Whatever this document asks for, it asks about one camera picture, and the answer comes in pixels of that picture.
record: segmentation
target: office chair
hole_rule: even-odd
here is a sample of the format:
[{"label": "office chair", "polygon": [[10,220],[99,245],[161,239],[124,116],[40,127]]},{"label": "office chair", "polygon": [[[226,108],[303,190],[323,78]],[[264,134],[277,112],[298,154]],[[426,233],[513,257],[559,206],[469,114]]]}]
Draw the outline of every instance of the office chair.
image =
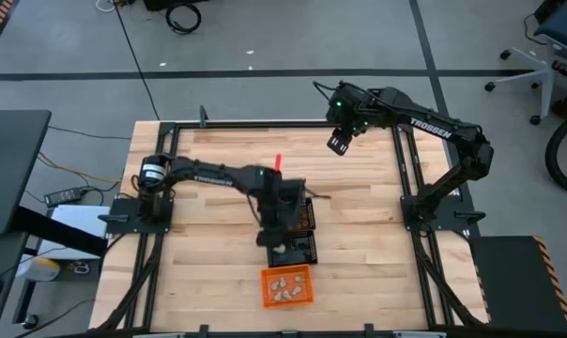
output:
[{"label": "office chair", "polygon": [[546,61],[539,60],[530,54],[524,53],[516,48],[510,51],[505,50],[500,54],[500,58],[506,60],[509,56],[517,57],[528,68],[533,69],[532,72],[502,78],[488,83],[485,90],[491,92],[496,84],[515,82],[531,83],[532,88],[542,85],[542,111],[539,115],[534,115],[529,119],[532,125],[538,125],[548,115],[551,107],[553,95],[553,86],[555,85],[555,71],[567,71],[567,4],[561,6],[557,12],[551,15],[538,29],[534,32],[534,37],[544,36],[548,39],[548,45],[553,48],[554,61],[548,64]]}]

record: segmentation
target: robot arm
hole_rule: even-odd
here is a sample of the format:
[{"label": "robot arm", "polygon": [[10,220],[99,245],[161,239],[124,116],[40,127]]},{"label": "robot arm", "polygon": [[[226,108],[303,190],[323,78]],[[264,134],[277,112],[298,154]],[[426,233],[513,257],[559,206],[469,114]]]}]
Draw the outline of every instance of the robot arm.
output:
[{"label": "robot arm", "polygon": [[346,153],[353,137],[372,127],[407,125],[456,145],[459,162],[436,183],[426,184],[418,193],[416,215],[425,222],[436,217],[442,197],[468,180],[486,177],[490,170],[494,149],[480,126],[423,108],[396,88],[364,90],[340,82],[329,98],[327,120],[339,126],[329,139],[328,147],[340,156]]},{"label": "robot arm", "polygon": [[234,168],[162,154],[148,156],[142,162],[138,180],[140,217],[158,216],[159,193],[169,192],[186,180],[232,187],[256,198],[262,228],[256,238],[259,246],[279,246],[284,233],[298,221],[304,179],[282,179],[282,173],[263,166]]}]

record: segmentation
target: chair wheel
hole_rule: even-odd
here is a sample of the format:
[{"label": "chair wheel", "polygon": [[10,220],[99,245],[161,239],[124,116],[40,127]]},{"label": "chair wheel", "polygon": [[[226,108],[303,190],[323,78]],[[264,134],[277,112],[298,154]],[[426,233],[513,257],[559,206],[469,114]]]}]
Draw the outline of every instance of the chair wheel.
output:
[{"label": "chair wheel", "polygon": [[506,60],[509,58],[509,56],[511,56],[511,52],[509,50],[504,50],[502,51],[502,53],[500,54],[500,58],[503,60]]},{"label": "chair wheel", "polygon": [[24,319],[24,322],[21,324],[23,329],[25,330],[32,330],[34,329],[39,323],[39,317],[37,315],[29,315]]},{"label": "chair wheel", "polygon": [[542,121],[542,119],[540,118],[539,115],[534,115],[534,116],[529,118],[529,124],[532,125],[532,126],[538,126],[541,121]]},{"label": "chair wheel", "polygon": [[496,87],[497,86],[494,83],[487,83],[486,86],[483,89],[485,89],[487,92],[491,92]]}]

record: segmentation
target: butcher block tabletop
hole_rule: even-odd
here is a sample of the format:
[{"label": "butcher block tabletop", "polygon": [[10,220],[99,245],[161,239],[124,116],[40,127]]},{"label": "butcher block tabletop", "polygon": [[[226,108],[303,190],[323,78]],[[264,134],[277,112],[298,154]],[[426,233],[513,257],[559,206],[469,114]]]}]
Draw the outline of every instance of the butcher block tabletop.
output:
[{"label": "butcher block tabletop", "polygon": [[[135,195],[130,178],[154,153],[160,122],[137,122],[121,192]],[[402,187],[390,130],[355,138],[343,157],[327,146],[331,128],[189,129],[179,135],[178,156],[229,166],[274,166],[281,153],[283,178],[331,199],[313,200],[319,263],[311,266],[314,303],[264,309],[260,271],[265,248],[245,195],[192,181],[175,185],[171,231],[165,237],[151,331],[427,329],[411,237],[403,226]],[[444,146],[416,131],[425,182],[449,168]],[[406,158],[408,145],[403,136]],[[414,177],[412,191],[415,192]],[[113,311],[130,287],[139,235],[126,235],[107,253],[90,328]],[[487,321],[468,243],[437,232],[448,284],[480,320]],[[148,252],[154,240],[148,240]],[[146,291],[138,298],[141,324]],[[437,292],[432,293],[443,323]]]}]

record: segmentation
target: orange plastic container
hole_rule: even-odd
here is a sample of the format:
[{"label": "orange plastic container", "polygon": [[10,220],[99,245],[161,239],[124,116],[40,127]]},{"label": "orange plastic container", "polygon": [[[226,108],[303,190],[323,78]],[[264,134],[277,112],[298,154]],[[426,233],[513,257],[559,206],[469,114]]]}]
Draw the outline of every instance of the orange plastic container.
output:
[{"label": "orange plastic container", "polygon": [[314,301],[311,269],[306,264],[261,270],[261,287],[266,309]]}]

